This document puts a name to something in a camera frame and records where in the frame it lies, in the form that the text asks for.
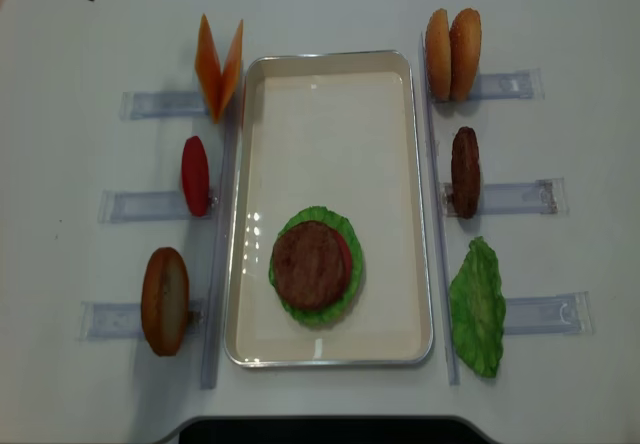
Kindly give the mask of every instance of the green lettuce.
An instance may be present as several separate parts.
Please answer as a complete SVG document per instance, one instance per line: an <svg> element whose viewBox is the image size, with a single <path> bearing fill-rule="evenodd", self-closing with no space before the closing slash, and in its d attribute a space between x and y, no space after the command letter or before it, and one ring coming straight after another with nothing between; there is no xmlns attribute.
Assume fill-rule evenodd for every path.
<svg viewBox="0 0 640 444"><path fill-rule="evenodd" d="M291 229L293 226L305 221L320 221L327 226L335 229L344 238L349 251L351 251L351 259L353 261L353 267L351 269L351 280L347 286L347 290L342 297L331 304L330 306L320 311L303 311L291 307L290 304L280 299L282 307L291 314L296 321L300 324L304 324L309 327L317 327L326 324L330 324L342 316L347 310L351 301L358 292L360 286L360 278L362 277L362 248L360 242L356 237L356 233L349 222L349 219L342 217L340 214L336 214L330 211L326 207L313 206L303 209L298 214L289 219L289 222L285 224L282 230L278 233L278 237L282 236L285 232ZM276 287L276 273L273 270L273 254L271 255L271 262L269 263L269 282L275 288Z"/></svg>
<svg viewBox="0 0 640 444"><path fill-rule="evenodd" d="M451 283L449 303L456 353L483 377L496 377L502 358L507 306L501 287L498 257L476 237Z"/></svg>

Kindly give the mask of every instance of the plastic holder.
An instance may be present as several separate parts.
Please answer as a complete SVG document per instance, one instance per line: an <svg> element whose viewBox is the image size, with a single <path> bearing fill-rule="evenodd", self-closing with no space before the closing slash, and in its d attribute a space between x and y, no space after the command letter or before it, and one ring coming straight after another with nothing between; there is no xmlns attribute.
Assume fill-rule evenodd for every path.
<svg viewBox="0 0 640 444"><path fill-rule="evenodd" d="M507 299L505 335L592 332L588 292Z"/></svg>
<svg viewBox="0 0 640 444"><path fill-rule="evenodd" d="M217 198L210 190L211 206L207 214L194 217L180 191L116 192L104 191L98 210L98 222L118 224L125 222L177 221L184 219L210 219Z"/></svg>
<svg viewBox="0 0 640 444"><path fill-rule="evenodd" d="M140 303L115 304L83 302L81 340L144 338L140 322ZM202 299L189 301L187 336L201 333L206 322Z"/></svg>
<svg viewBox="0 0 640 444"><path fill-rule="evenodd" d="M544 99L540 69L478 74L467 100L494 99ZM434 99L434 102L437 104L443 101Z"/></svg>
<svg viewBox="0 0 640 444"><path fill-rule="evenodd" d="M451 184L440 185L442 210L456 217ZM477 214L566 214L569 212L564 179L541 179L529 183L486 184L480 193Z"/></svg>
<svg viewBox="0 0 640 444"><path fill-rule="evenodd" d="M158 119L207 116L209 111L199 91L125 92L120 119Z"/></svg>

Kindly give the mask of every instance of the top bun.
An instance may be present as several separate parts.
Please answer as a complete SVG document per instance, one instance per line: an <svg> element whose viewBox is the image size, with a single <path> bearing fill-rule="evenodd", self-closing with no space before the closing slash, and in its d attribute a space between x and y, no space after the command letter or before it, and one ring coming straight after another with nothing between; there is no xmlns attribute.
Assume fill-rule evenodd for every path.
<svg viewBox="0 0 640 444"><path fill-rule="evenodd" d="M444 9L438 9L429 19L425 50L429 89L436 98L447 101L451 88L451 45L449 18Z"/></svg>
<svg viewBox="0 0 640 444"><path fill-rule="evenodd" d="M451 98L464 101L476 78L480 61L482 26L480 14L474 9L460 12L451 24Z"/></svg>

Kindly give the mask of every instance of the brown patty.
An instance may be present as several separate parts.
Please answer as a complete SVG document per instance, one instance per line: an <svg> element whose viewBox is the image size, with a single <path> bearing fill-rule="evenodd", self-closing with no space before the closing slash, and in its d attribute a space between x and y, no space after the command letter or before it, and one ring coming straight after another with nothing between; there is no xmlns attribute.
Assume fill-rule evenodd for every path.
<svg viewBox="0 0 640 444"><path fill-rule="evenodd" d="M347 288L340 246L331 228L307 221L289 229L273 246L278 295L296 309L317 311Z"/></svg>
<svg viewBox="0 0 640 444"><path fill-rule="evenodd" d="M453 139L451 153L451 183L453 207L458 216L470 219L478 209L480 199L480 153L476 133L462 127Z"/></svg>

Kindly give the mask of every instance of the tray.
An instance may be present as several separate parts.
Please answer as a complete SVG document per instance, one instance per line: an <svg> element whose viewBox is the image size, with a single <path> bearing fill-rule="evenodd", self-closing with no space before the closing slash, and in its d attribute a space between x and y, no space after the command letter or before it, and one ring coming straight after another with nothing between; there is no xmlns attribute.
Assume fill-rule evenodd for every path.
<svg viewBox="0 0 640 444"><path fill-rule="evenodd" d="M268 57L246 75L225 349L245 367L407 364L433 341L409 63L394 51ZM277 233L323 205L362 245L363 281L331 327L294 321L269 284Z"/></svg>

